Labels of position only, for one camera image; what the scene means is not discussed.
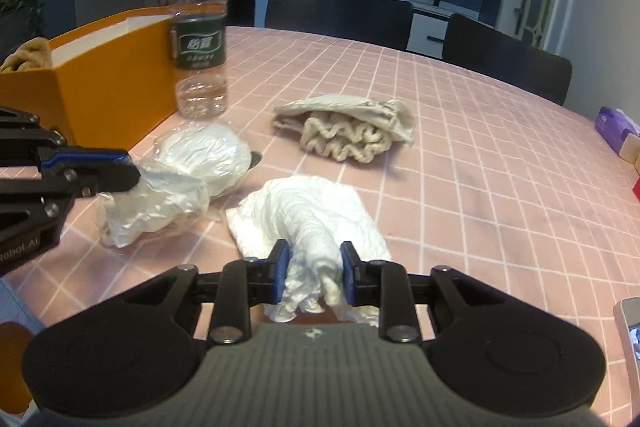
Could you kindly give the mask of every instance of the white bottle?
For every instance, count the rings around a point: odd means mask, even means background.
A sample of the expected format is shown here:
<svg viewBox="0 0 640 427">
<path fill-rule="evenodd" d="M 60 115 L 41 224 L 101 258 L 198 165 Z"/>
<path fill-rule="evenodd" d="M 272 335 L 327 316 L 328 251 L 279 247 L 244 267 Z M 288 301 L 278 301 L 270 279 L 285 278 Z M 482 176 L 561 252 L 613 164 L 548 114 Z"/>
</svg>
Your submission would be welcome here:
<svg viewBox="0 0 640 427">
<path fill-rule="evenodd" d="M 226 110 L 227 0 L 170 3 L 178 110 L 185 118 L 212 118 Z"/>
</svg>

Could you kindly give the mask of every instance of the open box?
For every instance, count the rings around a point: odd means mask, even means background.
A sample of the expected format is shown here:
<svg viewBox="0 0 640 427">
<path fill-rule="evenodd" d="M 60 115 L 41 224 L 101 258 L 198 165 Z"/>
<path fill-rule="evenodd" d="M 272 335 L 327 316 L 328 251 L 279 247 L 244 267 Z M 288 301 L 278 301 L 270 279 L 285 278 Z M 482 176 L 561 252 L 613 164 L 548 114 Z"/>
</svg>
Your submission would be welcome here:
<svg viewBox="0 0 640 427">
<path fill-rule="evenodd" d="M 0 105 L 70 144 L 130 149 L 176 109 L 170 18 L 130 10 L 51 39 L 52 68 L 0 74 Z"/>
</svg>

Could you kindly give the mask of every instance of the purple box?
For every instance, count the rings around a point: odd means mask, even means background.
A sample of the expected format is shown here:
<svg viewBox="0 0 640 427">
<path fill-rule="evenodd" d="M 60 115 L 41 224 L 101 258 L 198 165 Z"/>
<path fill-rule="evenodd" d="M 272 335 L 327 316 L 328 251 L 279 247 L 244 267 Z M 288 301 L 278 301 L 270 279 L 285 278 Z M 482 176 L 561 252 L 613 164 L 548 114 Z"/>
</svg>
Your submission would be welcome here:
<svg viewBox="0 0 640 427">
<path fill-rule="evenodd" d="M 607 141 L 611 148 L 620 153 L 626 136 L 631 133 L 638 136 L 636 126 L 629 117 L 619 109 L 601 107 L 596 118 L 596 131 Z"/>
</svg>

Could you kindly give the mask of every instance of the pink checkered tablecloth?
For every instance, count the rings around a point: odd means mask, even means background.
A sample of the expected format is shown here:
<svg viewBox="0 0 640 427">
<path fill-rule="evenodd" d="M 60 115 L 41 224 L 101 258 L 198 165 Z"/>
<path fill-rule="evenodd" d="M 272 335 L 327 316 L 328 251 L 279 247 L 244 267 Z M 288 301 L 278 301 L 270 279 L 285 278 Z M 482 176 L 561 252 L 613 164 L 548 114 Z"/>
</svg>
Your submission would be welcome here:
<svg viewBox="0 0 640 427">
<path fill-rule="evenodd" d="M 640 295 L 638 176 L 592 122 L 481 74 L 325 36 L 230 28 L 227 64 L 223 119 L 264 154 L 228 204 L 294 173 L 353 185 L 407 271 L 449 264 L 591 333 L 608 362 L 593 408 L 615 426 L 631 420 L 612 309 Z M 338 92 L 405 101 L 417 119 L 415 145 L 361 166 L 306 154 L 274 133 L 274 106 Z M 172 116 L 132 152 L 147 152 L 179 121 Z M 169 240 L 103 248 L 96 207 L 78 201 L 60 246 L 6 276 L 46 325 L 176 264 L 216 271 L 238 257 L 225 225 L 204 220 Z"/>
</svg>

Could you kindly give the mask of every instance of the orange object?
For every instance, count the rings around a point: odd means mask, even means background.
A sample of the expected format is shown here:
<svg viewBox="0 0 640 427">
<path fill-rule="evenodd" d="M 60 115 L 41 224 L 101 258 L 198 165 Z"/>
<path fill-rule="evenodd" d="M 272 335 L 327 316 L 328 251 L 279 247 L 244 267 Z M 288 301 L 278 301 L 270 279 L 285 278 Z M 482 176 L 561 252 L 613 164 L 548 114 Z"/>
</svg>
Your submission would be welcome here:
<svg viewBox="0 0 640 427">
<path fill-rule="evenodd" d="M 27 410 L 31 393 L 22 379 L 20 363 L 33 333 L 23 325 L 0 324 L 0 409 L 9 414 Z"/>
<path fill-rule="evenodd" d="M 51 39 L 54 66 L 5 73 L 0 105 L 39 115 L 70 144 L 130 149 L 176 109 L 170 19 L 138 27 L 166 14 L 165 7 L 130 10 Z M 123 35 L 96 38 L 119 23 L 128 24 Z M 86 50 L 56 65 L 56 50 L 82 38 Z"/>
</svg>

